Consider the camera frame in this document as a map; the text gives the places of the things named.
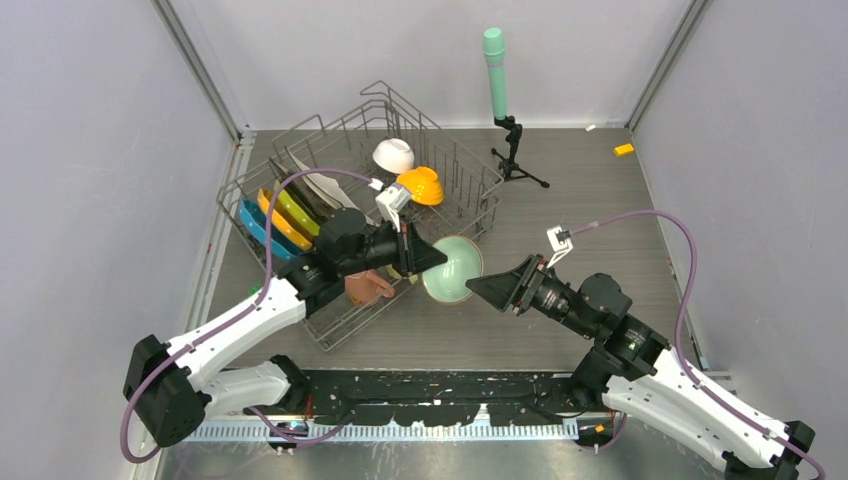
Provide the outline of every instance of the yellow plate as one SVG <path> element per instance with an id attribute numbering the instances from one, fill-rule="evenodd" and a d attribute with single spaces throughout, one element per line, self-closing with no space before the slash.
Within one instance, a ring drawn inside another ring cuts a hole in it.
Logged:
<path id="1" fill-rule="evenodd" d="M 280 181 L 274 182 L 274 190 L 280 187 Z M 306 237 L 310 242 L 318 235 L 318 230 L 321 228 L 309 215 L 303 210 L 289 192 L 283 190 L 277 197 L 277 210 L 282 208 L 283 217 L 293 226 L 301 235 Z"/>
<path id="2" fill-rule="evenodd" d="M 267 188 L 260 188 L 259 194 L 256 196 L 256 200 L 259 202 L 259 208 L 262 209 L 262 213 L 268 215 L 268 210 L 271 207 L 271 195 L 274 192 L 268 190 Z M 293 244 L 300 247 L 302 250 L 309 250 L 312 248 L 312 242 L 306 239 L 303 235 L 301 235 L 294 227 L 291 226 L 289 222 L 280 215 L 280 212 L 277 211 L 277 206 L 279 202 L 274 202 L 274 213 L 271 216 L 271 223 L 276 227 L 277 230 L 280 231 L 283 235 L 286 236 L 289 240 L 292 241 Z"/>

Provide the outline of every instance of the orange bowl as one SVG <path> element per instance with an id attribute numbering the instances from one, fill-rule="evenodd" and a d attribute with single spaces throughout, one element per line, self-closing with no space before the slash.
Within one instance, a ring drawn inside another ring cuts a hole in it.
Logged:
<path id="1" fill-rule="evenodd" d="M 412 201 L 421 205 L 435 206 L 445 200 L 445 191 L 439 182 L 439 174 L 429 167 L 418 167 L 398 175 L 397 182 L 412 194 Z"/>

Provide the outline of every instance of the tripod stand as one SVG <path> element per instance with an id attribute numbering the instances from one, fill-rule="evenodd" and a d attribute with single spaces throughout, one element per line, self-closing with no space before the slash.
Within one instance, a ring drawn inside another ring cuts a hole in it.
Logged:
<path id="1" fill-rule="evenodd" d="M 497 156 L 501 159 L 498 162 L 498 170 L 503 172 L 503 177 L 505 182 L 509 182 L 512 180 L 521 180 L 522 178 L 529 178 L 533 181 L 539 183 L 542 188 L 548 188 L 551 186 L 550 183 L 540 179 L 539 177 L 531 174 L 527 170 L 522 169 L 517 163 L 515 163 L 515 154 L 518 152 L 518 142 L 521 141 L 521 135 L 524 130 L 524 127 L 521 126 L 520 123 L 515 123 L 515 117 L 512 115 L 504 117 L 503 119 L 495 119 L 495 125 L 509 130 L 505 140 L 509 143 L 509 158 L 504 157 L 498 150 L 492 147 L 492 155 Z M 512 176 L 513 172 L 518 172 L 520 175 Z"/>

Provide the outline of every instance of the mint green cylinder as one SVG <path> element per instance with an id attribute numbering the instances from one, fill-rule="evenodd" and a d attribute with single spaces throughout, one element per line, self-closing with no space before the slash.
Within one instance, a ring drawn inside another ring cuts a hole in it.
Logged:
<path id="1" fill-rule="evenodd" d="M 506 57 L 506 45 L 500 28 L 490 28 L 483 32 L 483 55 L 489 67 L 489 90 L 492 92 L 492 113 L 495 118 L 506 117 L 506 76 L 503 60 Z"/>

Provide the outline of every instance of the blue plate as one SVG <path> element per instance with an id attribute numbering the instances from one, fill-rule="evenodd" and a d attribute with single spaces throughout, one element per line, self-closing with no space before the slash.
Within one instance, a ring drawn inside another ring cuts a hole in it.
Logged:
<path id="1" fill-rule="evenodd" d="M 239 219 L 241 219 L 241 223 L 244 224 L 247 231 L 253 235 L 253 238 L 265 245 L 265 214 L 262 213 L 259 205 L 242 198 L 239 203 Z M 295 255 L 303 253 L 303 250 L 297 248 L 272 225 L 271 253 L 283 260 L 291 260 Z"/>

